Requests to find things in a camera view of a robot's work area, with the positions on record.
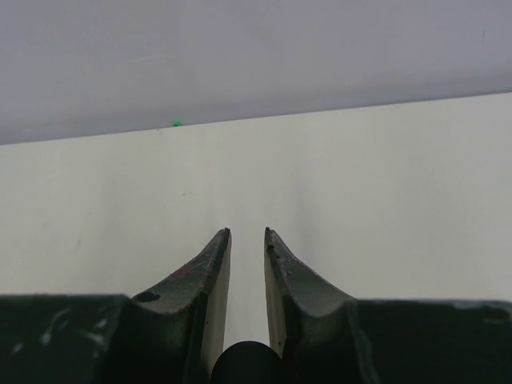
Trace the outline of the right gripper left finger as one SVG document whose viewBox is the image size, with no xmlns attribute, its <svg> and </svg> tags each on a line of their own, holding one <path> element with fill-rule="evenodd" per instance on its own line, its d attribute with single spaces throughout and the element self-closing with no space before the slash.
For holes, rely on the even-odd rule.
<svg viewBox="0 0 512 384">
<path fill-rule="evenodd" d="M 143 369 L 177 383 L 207 383 L 223 351 L 231 232 L 134 298 L 130 347 Z"/>
</svg>

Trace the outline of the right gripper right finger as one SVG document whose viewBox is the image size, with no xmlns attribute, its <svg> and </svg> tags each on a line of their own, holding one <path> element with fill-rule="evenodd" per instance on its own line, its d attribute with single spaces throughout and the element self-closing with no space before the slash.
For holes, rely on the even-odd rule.
<svg viewBox="0 0 512 384">
<path fill-rule="evenodd" d="M 275 230 L 264 236 L 270 347 L 289 383 L 357 383 L 358 363 L 346 315 L 354 298 L 294 256 Z"/>
</svg>

